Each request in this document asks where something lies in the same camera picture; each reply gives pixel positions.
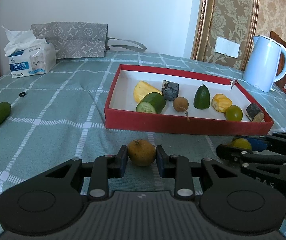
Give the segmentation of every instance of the gray gift bag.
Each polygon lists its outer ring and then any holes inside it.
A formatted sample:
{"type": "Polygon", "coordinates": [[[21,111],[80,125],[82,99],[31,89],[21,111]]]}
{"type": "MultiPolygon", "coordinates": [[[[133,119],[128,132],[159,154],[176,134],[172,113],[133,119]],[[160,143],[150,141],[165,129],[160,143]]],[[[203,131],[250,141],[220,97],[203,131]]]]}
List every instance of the gray gift bag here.
{"type": "MultiPolygon", "coordinates": [[[[107,24],[84,22],[51,22],[46,24],[33,24],[31,30],[37,39],[45,38],[53,43],[58,52],[56,58],[104,57],[109,50],[108,40],[118,40],[107,37],[107,24]]],[[[132,42],[141,48],[129,45],[113,45],[144,52],[147,48],[138,42],[132,42]]]]}

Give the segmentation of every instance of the ribbed gray panel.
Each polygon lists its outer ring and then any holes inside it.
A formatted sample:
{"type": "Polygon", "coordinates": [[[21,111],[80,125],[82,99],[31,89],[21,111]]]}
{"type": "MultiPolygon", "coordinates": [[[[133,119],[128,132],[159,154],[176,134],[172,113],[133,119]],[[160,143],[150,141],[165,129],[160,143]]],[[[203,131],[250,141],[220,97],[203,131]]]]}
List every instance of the ribbed gray panel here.
{"type": "Polygon", "coordinates": [[[5,232],[0,240],[285,240],[277,231],[264,236],[237,236],[207,222],[192,202],[169,192],[115,192],[91,203],[71,227],[48,236],[5,232]]]}

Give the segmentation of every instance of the kettle handle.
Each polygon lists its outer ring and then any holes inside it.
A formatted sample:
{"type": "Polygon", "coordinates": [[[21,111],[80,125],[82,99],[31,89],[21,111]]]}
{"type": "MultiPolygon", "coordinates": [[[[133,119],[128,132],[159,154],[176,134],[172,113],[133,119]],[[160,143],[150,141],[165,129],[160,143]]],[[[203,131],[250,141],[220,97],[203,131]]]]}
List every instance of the kettle handle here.
{"type": "Polygon", "coordinates": [[[283,70],[281,71],[281,73],[279,75],[277,75],[274,79],[274,82],[278,81],[278,80],[281,80],[285,75],[286,75],[286,48],[282,45],[282,44],[279,44],[277,43],[280,47],[281,47],[281,52],[283,53],[284,55],[284,58],[285,58],[285,63],[284,63],[284,67],[283,67],[283,70]]]}

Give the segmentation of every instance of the gold frame molding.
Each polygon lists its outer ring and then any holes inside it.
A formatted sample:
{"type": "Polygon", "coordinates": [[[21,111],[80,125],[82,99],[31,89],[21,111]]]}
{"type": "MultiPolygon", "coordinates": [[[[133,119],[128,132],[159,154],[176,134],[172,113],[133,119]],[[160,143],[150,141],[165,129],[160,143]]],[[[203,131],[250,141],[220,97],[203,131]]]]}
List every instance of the gold frame molding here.
{"type": "MultiPolygon", "coordinates": [[[[201,0],[198,16],[198,25],[195,31],[195,38],[191,59],[204,61],[206,54],[206,47],[209,41],[212,18],[214,12],[215,0],[201,0]]],[[[243,53],[242,65],[240,70],[244,70],[251,53],[253,45],[253,36],[256,30],[257,16],[258,16],[259,0],[253,0],[252,18],[248,31],[246,49],[243,53]]]]}

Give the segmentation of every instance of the wall switch plate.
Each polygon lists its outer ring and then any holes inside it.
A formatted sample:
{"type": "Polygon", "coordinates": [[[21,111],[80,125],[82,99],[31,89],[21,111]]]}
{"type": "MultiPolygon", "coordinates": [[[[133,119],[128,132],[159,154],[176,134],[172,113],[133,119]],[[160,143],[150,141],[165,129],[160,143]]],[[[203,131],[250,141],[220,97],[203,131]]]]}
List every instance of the wall switch plate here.
{"type": "Polygon", "coordinates": [[[229,57],[238,58],[239,44],[217,37],[214,51],[229,57]]]}

